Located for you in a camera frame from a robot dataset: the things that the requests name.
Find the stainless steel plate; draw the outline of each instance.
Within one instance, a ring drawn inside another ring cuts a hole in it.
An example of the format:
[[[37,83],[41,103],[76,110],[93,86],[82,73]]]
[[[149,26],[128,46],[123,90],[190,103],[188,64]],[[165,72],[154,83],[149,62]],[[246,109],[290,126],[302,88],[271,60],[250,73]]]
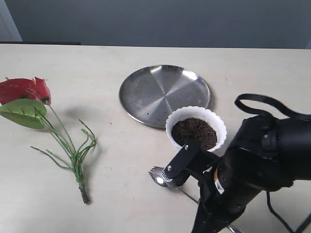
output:
[[[119,91],[120,103],[132,118],[157,128],[165,128],[168,116],[178,108],[207,108],[210,98],[208,84],[199,75],[170,65],[135,71]]]

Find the table surface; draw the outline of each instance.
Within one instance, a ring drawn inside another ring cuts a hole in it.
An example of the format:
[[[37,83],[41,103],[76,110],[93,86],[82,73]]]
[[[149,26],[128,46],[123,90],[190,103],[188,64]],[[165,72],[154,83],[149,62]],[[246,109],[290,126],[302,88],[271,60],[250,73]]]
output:
[[[175,155],[166,133],[136,122],[119,104],[121,83],[142,67],[181,66],[208,82],[215,97],[213,111],[228,130],[218,155],[241,121],[250,117],[235,107],[238,94],[269,95],[311,113],[311,50],[0,45],[0,54],[0,80],[47,79],[52,106],[75,144],[84,139],[79,118],[98,138],[86,160],[93,200],[86,206],[74,176],[30,148],[61,154],[53,138],[0,118],[1,233],[191,232],[196,204],[155,185],[148,174],[152,166],[165,166]],[[195,180],[187,181],[185,189],[199,197]],[[311,182],[297,181],[273,193],[272,205],[296,228],[311,212],[310,194]],[[286,232],[268,211],[264,193],[234,224],[245,233]]]

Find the white paper cup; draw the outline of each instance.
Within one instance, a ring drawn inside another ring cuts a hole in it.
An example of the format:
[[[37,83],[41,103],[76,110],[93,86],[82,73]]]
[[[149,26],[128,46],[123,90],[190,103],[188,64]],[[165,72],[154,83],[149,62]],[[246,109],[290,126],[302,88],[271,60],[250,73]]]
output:
[[[197,106],[188,106],[179,108],[176,111],[172,112],[172,114],[169,115],[169,118],[166,120],[166,133],[176,147],[177,151],[181,150],[182,147],[173,139],[172,129],[177,122],[188,118],[197,118],[204,120],[216,131],[217,143],[213,148],[209,149],[208,151],[215,151],[224,144],[227,138],[227,130],[224,122],[220,119],[220,117],[209,109]]]

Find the green leaf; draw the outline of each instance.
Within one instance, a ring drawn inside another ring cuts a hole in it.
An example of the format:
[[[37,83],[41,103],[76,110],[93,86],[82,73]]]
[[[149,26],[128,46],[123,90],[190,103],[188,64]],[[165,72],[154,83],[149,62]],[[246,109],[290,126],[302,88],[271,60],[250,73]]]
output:
[[[0,106],[1,116],[32,129],[44,128],[41,118],[46,113],[45,106],[37,100],[18,99]]]

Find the dark soil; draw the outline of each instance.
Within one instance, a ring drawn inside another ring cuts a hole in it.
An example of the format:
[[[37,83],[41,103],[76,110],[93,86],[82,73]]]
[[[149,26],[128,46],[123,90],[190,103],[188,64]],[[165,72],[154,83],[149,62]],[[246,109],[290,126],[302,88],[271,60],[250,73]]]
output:
[[[177,122],[172,129],[172,137],[181,146],[189,143],[189,140],[198,140],[203,150],[209,150],[217,143],[215,130],[197,118]]]

